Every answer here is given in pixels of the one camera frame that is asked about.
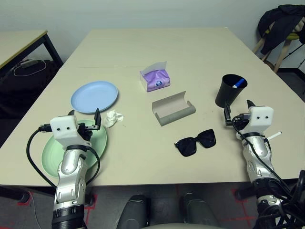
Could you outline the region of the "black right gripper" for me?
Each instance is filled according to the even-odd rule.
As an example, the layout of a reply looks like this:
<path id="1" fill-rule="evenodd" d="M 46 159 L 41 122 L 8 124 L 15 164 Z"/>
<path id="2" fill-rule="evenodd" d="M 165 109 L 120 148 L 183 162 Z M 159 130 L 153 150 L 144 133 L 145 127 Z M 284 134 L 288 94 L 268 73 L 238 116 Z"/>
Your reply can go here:
<path id="1" fill-rule="evenodd" d="M 247 100 L 247 106 L 248 109 L 250 109 L 251 107 L 254 107 L 254 103 L 251 100 Z M 231 114 L 230 106 L 227 102 L 225 102 L 225 106 L 224 106 L 225 125 L 233 126 L 233 128 L 238 131 L 243 130 L 248 125 L 247 119 L 243 119 L 239 116 L 236 116 L 231 120 L 230 114 Z"/>

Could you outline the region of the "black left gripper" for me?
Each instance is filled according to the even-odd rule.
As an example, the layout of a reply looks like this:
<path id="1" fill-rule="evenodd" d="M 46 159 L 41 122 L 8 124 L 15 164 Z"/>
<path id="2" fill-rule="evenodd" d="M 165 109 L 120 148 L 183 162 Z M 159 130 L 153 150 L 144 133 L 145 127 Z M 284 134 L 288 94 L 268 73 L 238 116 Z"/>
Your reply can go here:
<path id="1" fill-rule="evenodd" d="M 68 115 L 75 115 L 75 110 L 71 110 L 68 113 Z M 85 123 L 79 123 L 77 132 L 82 137 L 82 139 L 85 141 L 88 141 L 88 142 L 90 141 L 93 130 L 100 130 L 100 128 L 101 128 L 102 119 L 101 119 L 101 114 L 100 114 L 99 108 L 97 108 L 95 111 L 94 120 L 95 120 L 94 125 L 86 126 Z"/>

